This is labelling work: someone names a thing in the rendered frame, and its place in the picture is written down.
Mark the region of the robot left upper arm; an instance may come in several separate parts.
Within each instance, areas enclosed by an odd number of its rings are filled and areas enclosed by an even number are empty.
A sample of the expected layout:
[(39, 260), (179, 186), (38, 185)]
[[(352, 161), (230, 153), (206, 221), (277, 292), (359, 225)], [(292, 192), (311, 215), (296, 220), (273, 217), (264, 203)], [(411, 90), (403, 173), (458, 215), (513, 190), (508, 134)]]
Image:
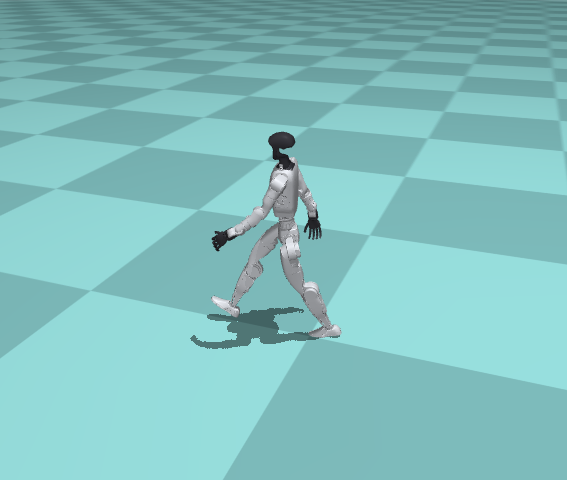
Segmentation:
[[(269, 214), (270, 210), (272, 209), (274, 203), (276, 202), (277, 198), (279, 197), (279, 195), (285, 190), (288, 178), (285, 177), (284, 175), (278, 174), (276, 177), (274, 177), (270, 184), (269, 184), (269, 188), (263, 198), (263, 205), (262, 206), (257, 206), (253, 209), (260, 209), (263, 211), (264, 216), (261, 220), (265, 219), (267, 217), (267, 215)], [(253, 212), (252, 212), (253, 213)]]

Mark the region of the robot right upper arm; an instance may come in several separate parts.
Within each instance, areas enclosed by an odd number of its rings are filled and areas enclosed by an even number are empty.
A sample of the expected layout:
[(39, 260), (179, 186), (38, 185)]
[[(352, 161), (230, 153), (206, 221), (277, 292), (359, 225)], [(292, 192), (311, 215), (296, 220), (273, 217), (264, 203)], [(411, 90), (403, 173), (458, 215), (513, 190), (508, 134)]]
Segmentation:
[[(298, 162), (295, 157), (290, 157), (289, 159), (295, 161), (298, 166)], [(306, 193), (306, 191), (307, 191), (307, 186), (298, 167), (298, 197), (303, 196)]]

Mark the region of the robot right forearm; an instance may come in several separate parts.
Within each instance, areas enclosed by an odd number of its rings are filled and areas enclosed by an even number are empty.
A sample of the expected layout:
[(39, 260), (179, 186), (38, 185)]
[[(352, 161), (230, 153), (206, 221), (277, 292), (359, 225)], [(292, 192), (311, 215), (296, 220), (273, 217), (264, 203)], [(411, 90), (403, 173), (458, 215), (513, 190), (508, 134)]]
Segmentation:
[(308, 187), (307, 187), (306, 193), (303, 196), (301, 196), (300, 198), (306, 206), (309, 217), (316, 218), (317, 204), (314, 202), (314, 199), (312, 198), (311, 191), (309, 190)]

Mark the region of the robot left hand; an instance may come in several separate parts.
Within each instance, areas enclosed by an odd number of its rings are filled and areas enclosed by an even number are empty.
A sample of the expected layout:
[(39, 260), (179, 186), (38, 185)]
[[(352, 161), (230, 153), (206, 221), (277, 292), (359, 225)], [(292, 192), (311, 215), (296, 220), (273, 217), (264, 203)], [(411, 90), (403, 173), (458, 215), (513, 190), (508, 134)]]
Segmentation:
[[(233, 228), (233, 227), (232, 227), (232, 228)], [(229, 228), (229, 229), (230, 229), (230, 228)], [(227, 230), (228, 230), (228, 229), (227, 229)], [(226, 231), (227, 231), (227, 230), (226, 230)], [(217, 235), (214, 236), (214, 237), (212, 237), (212, 240), (214, 240), (214, 241), (212, 242), (212, 244), (214, 245), (214, 248), (216, 248), (216, 251), (220, 251), (219, 248), (220, 248), (221, 246), (225, 245), (225, 243), (227, 242), (227, 240), (230, 241), (230, 240), (232, 240), (232, 239), (234, 239), (234, 238), (237, 237), (237, 236), (232, 236), (232, 237), (228, 238), (228, 235), (227, 235), (227, 232), (226, 232), (226, 231), (224, 231), (224, 232), (223, 232), (223, 231), (222, 231), (222, 232), (215, 231), (215, 234), (217, 234)], [(216, 243), (216, 242), (217, 242), (217, 243)]]

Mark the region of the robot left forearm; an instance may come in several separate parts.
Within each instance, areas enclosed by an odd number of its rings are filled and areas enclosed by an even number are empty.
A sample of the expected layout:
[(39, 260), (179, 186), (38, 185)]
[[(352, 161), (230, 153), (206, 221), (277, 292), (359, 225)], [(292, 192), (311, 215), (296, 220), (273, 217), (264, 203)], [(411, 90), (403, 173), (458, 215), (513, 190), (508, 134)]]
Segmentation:
[(227, 235), (228, 238), (232, 236), (240, 236), (244, 235), (246, 231), (250, 228), (255, 227), (263, 218), (264, 213), (260, 209), (256, 209), (253, 211), (251, 215), (248, 215), (246, 219), (240, 222), (240, 224), (235, 225), (233, 228), (228, 229)]

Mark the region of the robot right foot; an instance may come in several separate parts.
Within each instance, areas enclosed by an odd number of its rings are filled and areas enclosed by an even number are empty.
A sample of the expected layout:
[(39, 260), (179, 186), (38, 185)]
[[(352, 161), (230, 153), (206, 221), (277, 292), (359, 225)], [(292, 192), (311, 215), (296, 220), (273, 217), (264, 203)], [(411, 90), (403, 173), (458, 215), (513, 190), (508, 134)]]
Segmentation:
[(227, 311), (228, 313), (230, 313), (233, 317), (238, 317), (240, 314), (240, 308), (238, 306), (232, 305), (234, 308), (232, 308), (229, 305), (230, 300), (225, 300), (216, 296), (212, 296), (211, 301), (217, 305), (218, 307), (220, 307), (221, 309)]

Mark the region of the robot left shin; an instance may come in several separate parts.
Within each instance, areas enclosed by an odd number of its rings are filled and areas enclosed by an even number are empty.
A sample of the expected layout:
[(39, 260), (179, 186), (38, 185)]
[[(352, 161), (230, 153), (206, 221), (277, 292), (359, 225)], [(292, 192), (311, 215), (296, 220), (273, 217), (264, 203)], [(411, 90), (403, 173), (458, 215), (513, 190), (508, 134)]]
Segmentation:
[[(327, 316), (327, 309), (322, 299), (321, 294), (317, 294), (317, 291), (313, 288), (308, 288), (304, 291), (304, 297), (301, 295), (304, 303), (310, 310), (310, 312), (317, 318), (320, 324), (325, 330), (331, 330), (331, 322)], [(323, 322), (323, 323), (322, 323)], [(324, 325), (325, 326), (324, 326)], [(327, 329), (327, 328), (328, 329)], [(330, 328), (330, 329), (329, 329)]]

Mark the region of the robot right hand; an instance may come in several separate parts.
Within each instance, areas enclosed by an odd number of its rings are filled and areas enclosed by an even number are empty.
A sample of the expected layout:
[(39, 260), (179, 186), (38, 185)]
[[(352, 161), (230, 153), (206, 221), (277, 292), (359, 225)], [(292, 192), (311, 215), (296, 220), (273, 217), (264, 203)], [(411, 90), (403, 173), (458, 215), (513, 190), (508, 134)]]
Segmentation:
[(320, 227), (320, 222), (319, 222), (319, 220), (318, 220), (318, 211), (316, 210), (316, 218), (309, 217), (309, 215), (308, 215), (308, 219), (309, 219), (309, 220), (308, 220), (308, 223), (306, 224), (305, 229), (304, 229), (304, 233), (305, 233), (306, 230), (307, 230), (307, 228), (308, 228), (308, 226), (309, 226), (309, 237), (308, 237), (308, 239), (310, 239), (310, 237), (311, 237), (311, 230), (313, 230), (313, 238), (312, 238), (312, 240), (314, 240), (314, 237), (315, 237), (315, 229), (316, 229), (316, 239), (318, 239), (318, 228), (319, 228), (319, 234), (320, 234), (320, 237), (319, 237), (319, 238), (321, 238), (322, 231), (321, 231), (321, 227)]

